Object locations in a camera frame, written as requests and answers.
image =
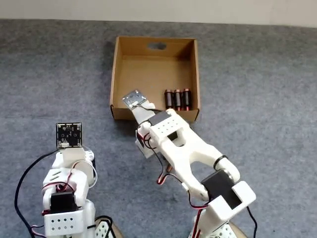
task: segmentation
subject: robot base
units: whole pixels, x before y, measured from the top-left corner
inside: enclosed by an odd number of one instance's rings
[[[190,232],[188,238],[192,238],[193,231]],[[207,236],[200,235],[199,238],[247,238],[247,236],[232,222],[223,225],[217,229],[214,233]]]

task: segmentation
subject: black battery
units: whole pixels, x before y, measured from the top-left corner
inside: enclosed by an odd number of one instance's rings
[[[176,111],[182,110],[181,92],[179,89],[174,91],[174,109]]]
[[[184,110],[190,111],[192,109],[192,92],[188,88],[185,88],[182,93],[182,101]]]
[[[172,90],[168,90],[166,89],[164,92],[164,96],[165,96],[165,107],[166,109],[170,109],[173,108],[173,92]]]

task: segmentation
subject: floor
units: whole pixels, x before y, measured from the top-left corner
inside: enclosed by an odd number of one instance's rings
[[[55,123],[81,121],[99,181],[97,215],[127,238],[186,238],[195,211],[181,186],[134,145],[134,122],[108,107],[118,35],[195,37],[202,109],[194,130],[238,167],[257,194],[258,238],[317,233],[317,29],[191,23],[0,20],[0,237],[27,237],[13,198],[23,171],[55,147]],[[41,183],[53,157],[27,176],[20,208],[43,223]],[[193,165],[202,179],[210,170]],[[233,221],[251,237],[243,211]]]

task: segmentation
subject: cardboard box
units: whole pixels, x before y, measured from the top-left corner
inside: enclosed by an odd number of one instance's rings
[[[193,122],[200,110],[195,39],[117,37],[110,94],[114,119],[134,120],[122,97],[135,89],[142,92],[157,109],[165,110],[165,90],[184,88],[192,91],[193,108],[178,113]]]

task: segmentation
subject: robotic arm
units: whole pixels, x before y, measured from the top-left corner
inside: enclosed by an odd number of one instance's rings
[[[95,225],[95,206],[87,199],[97,182],[95,156],[81,145],[81,123],[58,123],[60,149],[43,181],[43,216],[47,238],[115,237],[108,220]]]
[[[256,195],[237,168],[214,146],[205,143],[173,109],[154,113],[155,106],[139,91],[123,98],[139,126],[136,145],[146,158],[161,152],[191,195],[207,205],[199,212],[191,237],[209,238],[220,230],[233,233],[226,223],[250,205]],[[202,182],[192,174],[191,163],[200,161],[216,172]]]

